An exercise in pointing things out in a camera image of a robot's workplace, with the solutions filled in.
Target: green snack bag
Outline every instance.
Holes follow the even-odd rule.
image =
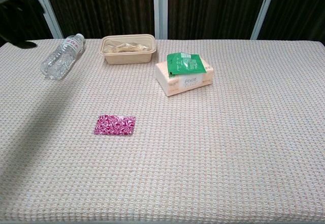
[[[199,55],[173,53],[167,56],[169,75],[206,73]]]

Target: pink patterned package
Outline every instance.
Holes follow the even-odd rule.
[[[136,118],[134,116],[110,116],[98,117],[95,134],[102,135],[130,135],[133,133]]]

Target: beige takeout container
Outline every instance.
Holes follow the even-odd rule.
[[[138,43],[149,47],[146,51],[137,52],[119,52],[106,53],[105,43],[108,40],[118,41],[123,43]],[[102,38],[100,44],[100,54],[103,55],[108,64],[132,64],[150,62],[151,55],[156,51],[155,38],[152,35],[115,35]]]

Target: black curtain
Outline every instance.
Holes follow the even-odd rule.
[[[169,39],[250,39],[263,0],[168,0]]]
[[[272,0],[258,39],[325,44],[325,0]]]
[[[63,35],[154,34],[153,0],[50,0]]]
[[[47,26],[42,13],[37,12],[33,6],[27,4],[27,15],[22,15],[19,10],[14,11],[14,16],[7,16],[3,7],[0,6],[0,25],[21,36],[25,40],[51,39],[52,34]],[[0,46],[5,41],[0,38]]]

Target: clear plastic bottle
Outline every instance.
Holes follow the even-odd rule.
[[[41,71],[47,79],[59,80],[71,68],[83,48],[82,34],[71,35],[59,45],[41,64]]]

